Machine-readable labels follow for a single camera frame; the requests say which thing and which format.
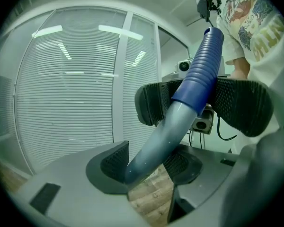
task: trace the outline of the camera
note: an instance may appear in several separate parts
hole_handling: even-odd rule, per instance
[[[176,64],[176,71],[178,73],[178,78],[185,77],[192,61],[193,61],[193,58],[189,58],[189,59],[186,59],[185,61],[179,61]]]
[[[212,109],[212,107],[206,106],[202,114],[196,117],[190,130],[203,134],[210,134],[213,127],[213,116],[214,110]]]

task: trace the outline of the black slot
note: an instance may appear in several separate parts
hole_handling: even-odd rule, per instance
[[[223,159],[220,161],[222,164],[225,164],[225,165],[228,165],[228,166],[234,166],[235,165],[235,161],[230,161],[230,160],[226,160],[226,159]]]
[[[45,214],[61,186],[53,183],[45,184],[38,194],[31,200],[30,205],[42,214]]]
[[[178,187],[176,186],[172,194],[167,222],[171,223],[193,210],[195,208],[187,200],[180,198]]]

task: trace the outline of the black cable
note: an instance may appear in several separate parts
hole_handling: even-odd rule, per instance
[[[224,141],[229,141],[229,140],[232,140],[232,139],[234,139],[234,138],[237,137],[237,135],[235,135],[235,136],[232,136],[232,137],[230,137],[230,138],[228,138],[228,139],[223,139],[223,138],[222,138],[222,136],[220,135],[220,116],[218,116],[217,132],[218,132],[218,136],[220,137],[220,139],[222,139],[222,140],[224,140]]]
[[[210,25],[211,25],[212,27],[214,27],[213,24],[211,23],[211,21],[210,21],[209,19],[208,19],[208,22],[210,23]]]
[[[200,145],[201,145],[201,149],[203,149],[202,148],[202,142],[201,142],[201,133],[200,133]]]
[[[192,147],[193,146],[193,131],[191,131],[191,136],[190,136],[190,146]]]
[[[203,143],[204,143],[204,149],[206,149],[205,148],[205,137],[204,137],[204,134],[203,134]]]
[[[197,22],[197,21],[199,21],[199,20],[201,20],[201,19],[202,19],[202,18],[198,18],[197,20],[195,20],[195,21],[191,22],[190,24],[186,25],[186,27],[192,25],[193,23],[195,23],[195,22]]]
[[[189,145],[190,145],[190,146],[192,146],[192,145],[191,145],[191,135],[192,135],[192,131],[189,132]]]

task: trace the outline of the black rubber pad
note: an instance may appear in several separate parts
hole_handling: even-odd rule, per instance
[[[139,88],[135,106],[140,122],[150,126],[164,119],[181,82],[179,79]],[[267,86],[248,80],[217,78],[208,103],[230,126],[248,137],[265,130],[274,110]]]
[[[42,214],[45,214],[61,186],[46,183],[32,199],[30,205]]]
[[[163,163],[175,185],[192,182],[202,171],[202,162],[190,152],[190,148],[179,144]]]

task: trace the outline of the person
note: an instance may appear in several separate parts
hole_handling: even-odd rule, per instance
[[[269,0],[221,2],[217,27],[224,34],[224,61],[234,65],[231,78],[266,84],[274,103],[274,114],[261,135],[248,138],[238,133],[231,151],[239,154],[245,145],[284,127],[284,18]]]

